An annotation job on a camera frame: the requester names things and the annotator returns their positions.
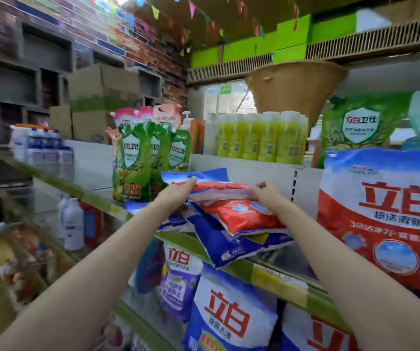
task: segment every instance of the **person's left hand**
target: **person's left hand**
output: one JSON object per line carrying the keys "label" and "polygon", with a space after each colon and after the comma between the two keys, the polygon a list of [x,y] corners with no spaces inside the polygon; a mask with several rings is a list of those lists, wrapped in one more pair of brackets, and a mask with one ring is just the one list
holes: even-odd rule
{"label": "person's left hand", "polygon": [[194,176],[184,185],[172,183],[158,194],[154,202],[162,204],[169,212],[173,212],[186,202],[196,182],[197,177]]}

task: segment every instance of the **colorful brick wall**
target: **colorful brick wall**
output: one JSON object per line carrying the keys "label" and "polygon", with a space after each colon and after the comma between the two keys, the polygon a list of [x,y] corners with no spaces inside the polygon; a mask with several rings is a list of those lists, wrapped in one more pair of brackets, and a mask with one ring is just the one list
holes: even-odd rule
{"label": "colorful brick wall", "polygon": [[0,10],[23,21],[70,36],[96,51],[125,58],[127,66],[140,66],[162,76],[163,100],[186,106],[188,64],[175,43],[162,42],[153,25],[146,32],[140,20],[131,29],[125,12],[119,9],[113,14],[108,8],[101,0],[94,7],[89,0],[0,0]]}

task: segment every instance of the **cardboard box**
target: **cardboard box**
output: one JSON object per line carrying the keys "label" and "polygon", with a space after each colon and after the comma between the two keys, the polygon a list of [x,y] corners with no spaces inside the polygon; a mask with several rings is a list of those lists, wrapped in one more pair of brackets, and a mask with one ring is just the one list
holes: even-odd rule
{"label": "cardboard box", "polygon": [[49,123],[59,130],[62,139],[73,139],[72,115],[70,106],[49,108]]}
{"label": "cardboard box", "polygon": [[109,111],[74,112],[72,122],[75,140],[111,144],[106,128],[115,128],[115,124]]}
{"label": "cardboard box", "polygon": [[143,96],[136,72],[96,64],[69,74],[72,112],[140,107]]}

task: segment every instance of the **person's right hand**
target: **person's right hand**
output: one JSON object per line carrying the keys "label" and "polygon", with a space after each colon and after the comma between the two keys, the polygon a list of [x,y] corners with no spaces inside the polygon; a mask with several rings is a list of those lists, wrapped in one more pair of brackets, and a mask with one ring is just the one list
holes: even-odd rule
{"label": "person's right hand", "polygon": [[251,187],[251,196],[255,197],[262,206],[278,215],[279,210],[286,202],[291,203],[286,196],[278,191],[270,182],[259,183],[256,187]]}

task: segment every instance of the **vent grille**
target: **vent grille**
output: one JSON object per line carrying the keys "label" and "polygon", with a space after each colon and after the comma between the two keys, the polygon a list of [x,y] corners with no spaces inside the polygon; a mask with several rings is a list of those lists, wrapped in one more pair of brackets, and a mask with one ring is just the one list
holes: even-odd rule
{"label": "vent grille", "polygon": [[389,26],[307,46],[306,59],[337,59],[420,45],[420,21]]}
{"label": "vent grille", "polygon": [[273,52],[250,58],[233,60],[222,64],[187,70],[187,83],[195,84],[212,80],[241,78],[248,72],[273,61]]}

